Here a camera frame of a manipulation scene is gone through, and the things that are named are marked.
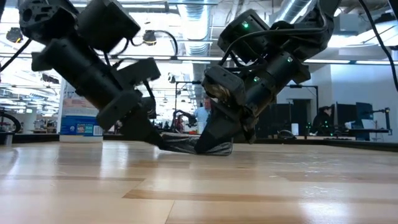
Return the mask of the person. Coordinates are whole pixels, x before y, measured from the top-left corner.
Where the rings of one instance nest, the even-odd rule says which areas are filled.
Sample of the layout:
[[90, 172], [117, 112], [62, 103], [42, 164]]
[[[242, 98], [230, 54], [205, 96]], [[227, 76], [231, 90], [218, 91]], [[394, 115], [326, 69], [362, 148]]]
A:
[[318, 113], [313, 119], [312, 128], [310, 132], [316, 136], [330, 136], [331, 135], [331, 106], [323, 106], [318, 109]]
[[201, 134], [208, 121], [208, 117], [211, 113], [211, 98], [206, 96], [203, 100], [203, 105], [197, 108], [194, 112], [198, 124], [198, 133]]

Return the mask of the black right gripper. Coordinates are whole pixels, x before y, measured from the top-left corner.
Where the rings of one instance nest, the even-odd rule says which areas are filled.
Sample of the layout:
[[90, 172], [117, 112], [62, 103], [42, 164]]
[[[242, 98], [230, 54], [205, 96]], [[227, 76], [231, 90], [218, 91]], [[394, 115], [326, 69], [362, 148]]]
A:
[[258, 121], [257, 71], [257, 65], [216, 65], [205, 72], [202, 86], [212, 99], [211, 114], [194, 146], [197, 154], [230, 154], [241, 124], [246, 141], [254, 143]]

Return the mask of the black computer monitor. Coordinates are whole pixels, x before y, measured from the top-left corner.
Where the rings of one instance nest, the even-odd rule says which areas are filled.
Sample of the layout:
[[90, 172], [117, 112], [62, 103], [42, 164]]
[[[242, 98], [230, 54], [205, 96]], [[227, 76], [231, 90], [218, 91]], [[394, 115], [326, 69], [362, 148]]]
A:
[[335, 106], [335, 126], [338, 131], [346, 132], [346, 123], [356, 121], [356, 105], [336, 103]]

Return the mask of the silver ventilation duct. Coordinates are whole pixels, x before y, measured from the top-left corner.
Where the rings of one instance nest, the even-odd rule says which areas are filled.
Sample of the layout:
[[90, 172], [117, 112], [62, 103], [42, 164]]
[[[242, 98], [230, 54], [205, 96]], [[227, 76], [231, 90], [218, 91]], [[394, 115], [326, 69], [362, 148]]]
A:
[[177, 6], [182, 20], [182, 34], [187, 41], [185, 51], [187, 56], [208, 57], [210, 55], [210, 0], [183, 0]]
[[315, 2], [316, 0], [283, 0], [275, 21], [289, 24], [300, 22], [313, 9]]

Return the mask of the white wipes canister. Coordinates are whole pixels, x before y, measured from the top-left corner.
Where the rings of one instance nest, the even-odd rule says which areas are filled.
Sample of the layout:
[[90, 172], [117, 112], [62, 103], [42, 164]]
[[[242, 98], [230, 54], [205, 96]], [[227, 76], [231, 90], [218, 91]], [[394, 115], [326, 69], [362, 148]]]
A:
[[97, 114], [98, 110], [63, 79], [57, 124], [60, 142], [102, 142], [103, 129], [97, 123]]

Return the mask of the white ceiling light panel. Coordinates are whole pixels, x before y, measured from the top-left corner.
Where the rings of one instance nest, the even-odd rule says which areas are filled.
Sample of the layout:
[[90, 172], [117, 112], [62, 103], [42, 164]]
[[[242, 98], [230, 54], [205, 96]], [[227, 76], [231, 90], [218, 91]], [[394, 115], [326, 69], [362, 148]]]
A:
[[[385, 46], [396, 46], [398, 45], [398, 21], [388, 21], [376, 24], [377, 32], [380, 35], [381, 40]], [[377, 44], [379, 42], [372, 29], [357, 35], [353, 39], [353, 44]]]

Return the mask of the long ceiling light strip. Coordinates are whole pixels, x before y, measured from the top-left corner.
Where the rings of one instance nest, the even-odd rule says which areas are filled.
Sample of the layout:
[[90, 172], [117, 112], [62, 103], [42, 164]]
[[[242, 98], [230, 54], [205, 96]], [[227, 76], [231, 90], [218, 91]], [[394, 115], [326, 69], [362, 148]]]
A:
[[[125, 59], [125, 60], [140, 60], [148, 58], [148, 55], [120, 55], [110, 60]], [[153, 56], [158, 61], [189, 61], [189, 62], [218, 62], [221, 57], [202, 57], [202, 56]], [[308, 59], [305, 61], [307, 64], [339, 64], [339, 65], [389, 65], [390, 62], [387, 60], [333, 60], [333, 59]]]

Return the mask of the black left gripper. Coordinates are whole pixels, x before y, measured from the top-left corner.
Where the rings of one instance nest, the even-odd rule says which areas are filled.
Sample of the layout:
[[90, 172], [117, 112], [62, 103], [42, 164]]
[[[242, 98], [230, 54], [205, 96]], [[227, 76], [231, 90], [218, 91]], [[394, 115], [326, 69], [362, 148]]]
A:
[[164, 140], [150, 123], [147, 111], [142, 107], [142, 96], [136, 90], [122, 91], [99, 111], [96, 120], [106, 131], [120, 121], [121, 134], [128, 140], [146, 142], [159, 148], [165, 146]]

